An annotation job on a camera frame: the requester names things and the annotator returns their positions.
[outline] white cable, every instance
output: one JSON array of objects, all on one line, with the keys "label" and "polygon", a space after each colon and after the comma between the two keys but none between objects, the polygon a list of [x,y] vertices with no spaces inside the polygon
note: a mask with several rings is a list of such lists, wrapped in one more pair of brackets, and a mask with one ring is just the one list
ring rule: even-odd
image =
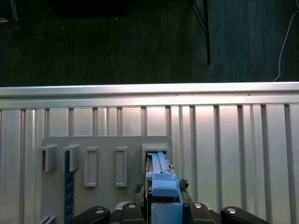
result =
[{"label": "white cable", "polygon": [[[296,4],[297,4],[298,9],[299,9],[299,0],[296,0]],[[279,56],[279,62],[278,62],[278,76],[276,77],[276,79],[274,79],[274,82],[276,82],[276,81],[280,78],[280,62],[281,62],[282,52],[284,51],[284,48],[285,48],[285,42],[286,42],[286,39],[288,38],[288,35],[289,35],[289,32],[290,32],[290,28],[291,28],[293,19],[294,19],[295,15],[296,15],[297,13],[299,13],[299,10],[298,10],[297,12],[295,12],[294,15],[292,16],[291,21],[290,21],[290,24],[289,24],[288,31],[286,32],[286,35],[285,35],[285,41],[284,41],[284,44],[282,45],[282,48],[281,48],[281,51],[280,51],[280,56]]]}]

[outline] silver screw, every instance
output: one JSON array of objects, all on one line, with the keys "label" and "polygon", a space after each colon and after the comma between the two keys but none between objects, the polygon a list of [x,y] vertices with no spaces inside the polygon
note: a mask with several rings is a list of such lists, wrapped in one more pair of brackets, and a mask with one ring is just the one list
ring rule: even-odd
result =
[{"label": "silver screw", "polygon": [[200,208],[202,207],[202,205],[199,204],[199,203],[195,203],[194,206],[195,206],[197,209],[200,209]]},{"label": "silver screw", "polygon": [[103,209],[98,209],[98,210],[95,211],[95,213],[97,213],[97,214],[101,214],[101,213],[103,213],[103,212],[104,212]]},{"label": "silver screw", "polygon": [[230,213],[230,214],[235,214],[237,211],[234,210],[234,209],[227,209],[227,211]]}]

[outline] rectangular hole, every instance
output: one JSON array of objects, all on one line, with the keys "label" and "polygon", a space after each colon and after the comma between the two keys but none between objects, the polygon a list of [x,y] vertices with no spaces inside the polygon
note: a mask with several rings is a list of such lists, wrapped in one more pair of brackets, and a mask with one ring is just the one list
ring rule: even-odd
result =
[{"label": "rectangular hole", "polygon": [[42,170],[46,168],[46,152],[42,151]]}]

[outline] corrugated metal wall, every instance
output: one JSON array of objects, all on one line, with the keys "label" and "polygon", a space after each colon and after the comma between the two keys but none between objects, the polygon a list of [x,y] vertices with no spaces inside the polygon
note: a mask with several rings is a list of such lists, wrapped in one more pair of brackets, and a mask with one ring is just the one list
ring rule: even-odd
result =
[{"label": "corrugated metal wall", "polygon": [[194,201],[298,223],[299,105],[174,105],[0,111],[0,221],[40,220],[45,136],[169,135]]}]

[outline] vertical metal rib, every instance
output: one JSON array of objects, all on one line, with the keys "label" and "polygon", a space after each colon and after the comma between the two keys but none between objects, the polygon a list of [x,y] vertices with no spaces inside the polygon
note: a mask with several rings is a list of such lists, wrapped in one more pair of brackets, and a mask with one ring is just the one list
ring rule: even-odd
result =
[{"label": "vertical metal rib", "polygon": [[44,136],[50,136],[50,110],[45,110]]},{"label": "vertical metal rib", "polygon": [[214,107],[214,129],[215,129],[215,159],[216,159],[216,183],[217,183],[217,210],[222,209],[222,170],[221,170],[221,143],[220,143],[220,115],[219,107]]},{"label": "vertical metal rib", "polygon": [[74,136],[74,110],[69,109],[69,136]]},{"label": "vertical metal rib", "polygon": [[170,107],[165,108],[165,120],[166,120],[166,135],[171,136],[171,109]]},{"label": "vertical metal rib", "polygon": [[122,108],[117,108],[116,116],[117,136],[122,136]]},{"label": "vertical metal rib", "polygon": [[290,195],[290,215],[291,224],[296,224],[296,194],[295,194],[295,176],[292,148],[292,129],[291,129],[291,114],[290,106],[285,105],[285,134],[286,134],[286,151],[288,163],[288,180],[289,180],[289,195]]},{"label": "vertical metal rib", "polygon": [[98,109],[93,108],[93,136],[98,136]]},{"label": "vertical metal rib", "polygon": [[238,126],[240,149],[241,208],[247,210],[243,106],[238,106]]},{"label": "vertical metal rib", "polygon": [[194,189],[194,200],[198,201],[199,200],[199,195],[197,195],[197,181],[196,179],[198,178],[197,176],[197,165],[196,165],[196,126],[195,126],[195,107],[190,107],[190,133],[191,133],[191,158],[192,158],[192,163],[194,165],[193,170],[193,189]]},{"label": "vertical metal rib", "polygon": [[271,207],[271,182],[270,182],[270,162],[269,162],[269,145],[268,145],[268,125],[266,106],[261,106],[262,111],[262,131],[263,131],[263,164],[265,177],[265,201],[266,201],[266,217],[269,223],[272,222]]},{"label": "vertical metal rib", "polygon": [[20,224],[24,223],[24,199],[25,199],[25,111],[21,111],[20,131]]},{"label": "vertical metal rib", "polygon": [[141,135],[147,134],[147,119],[146,119],[146,107],[141,108]]}]

